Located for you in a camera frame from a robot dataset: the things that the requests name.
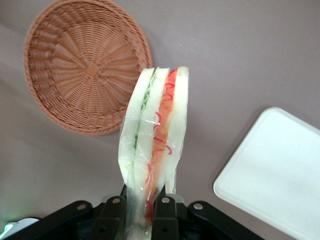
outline white cutting board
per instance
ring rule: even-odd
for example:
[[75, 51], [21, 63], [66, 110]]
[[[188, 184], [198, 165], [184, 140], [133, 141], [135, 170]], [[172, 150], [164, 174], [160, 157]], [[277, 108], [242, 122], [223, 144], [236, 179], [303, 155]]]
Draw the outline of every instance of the white cutting board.
[[265, 110], [213, 184], [226, 202], [299, 240], [320, 240], [320, 130]]

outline metal screw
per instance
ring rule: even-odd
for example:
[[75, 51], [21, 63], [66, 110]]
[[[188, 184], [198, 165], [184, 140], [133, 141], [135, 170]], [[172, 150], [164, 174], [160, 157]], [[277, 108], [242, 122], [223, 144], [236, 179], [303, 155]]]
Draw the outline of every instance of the metal screw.
[[193, 205], [194, 209], [202, 210], [204, 207], [200, 203], [196, 203]]
[[87, 207], [87, 205], [81, 204], [81, 205], [79, 205], [76, 209], [82, 210], [82, 209], [85, 209], [86, 207]]
[[164, 197], [161, 199], [161, 202], [163, 202], [164, 204], [170, 203], [170, 199], [168, 197]]
[[119, 199], [119, 198], [114, 198], [114, 199], [112, 200], [112, 203], [113, 203], [113, 204], [118, 204], [118, 203], [120, 203], [120, 199]]

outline round woven basket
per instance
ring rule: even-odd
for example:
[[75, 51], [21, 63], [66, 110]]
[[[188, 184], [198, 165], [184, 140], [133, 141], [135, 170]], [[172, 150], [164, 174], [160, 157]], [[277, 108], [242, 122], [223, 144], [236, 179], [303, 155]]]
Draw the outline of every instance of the round woven basket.
[[120, 128], [143, 68], [152, 67], [136, 21], [108, 0], [59, 0], [32, 24], [24, 46], [31, 93], [50, 119], [85, 135]]

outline plastic wrap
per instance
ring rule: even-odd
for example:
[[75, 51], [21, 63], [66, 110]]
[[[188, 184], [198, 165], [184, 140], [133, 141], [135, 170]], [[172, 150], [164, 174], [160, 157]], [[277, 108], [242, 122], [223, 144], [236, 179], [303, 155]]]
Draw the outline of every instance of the plastic wrap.
[[150, 239], [153, 204], [174, 192], [187, 125], [187, 67], [144, 69], [131, 96], [118, 161], [127, 186], [126, 239]]

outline tomato slice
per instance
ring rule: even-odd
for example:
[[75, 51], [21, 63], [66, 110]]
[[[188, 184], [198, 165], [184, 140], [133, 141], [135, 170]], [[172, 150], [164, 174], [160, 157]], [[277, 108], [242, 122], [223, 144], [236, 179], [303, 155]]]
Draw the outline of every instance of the tomato slice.
[[171, 71], [168, 75], [159, 109], [155, 113], [159, 121], [154, 128], [152, 158], [148, 164], [148, 177], [144, 185], [146, 199], [144, 216], [148, 225], [152, 224], [153, 204], [151, 203], [153, 203], [155, 195], [157, 194], [157, 181], [165, 149], [169, 149], [169, 155], [172, 153], [172, 149], [167, 145], [167, 138], [170, 127], [170, 114], [174, 103], [176, 75], [176, 69]]

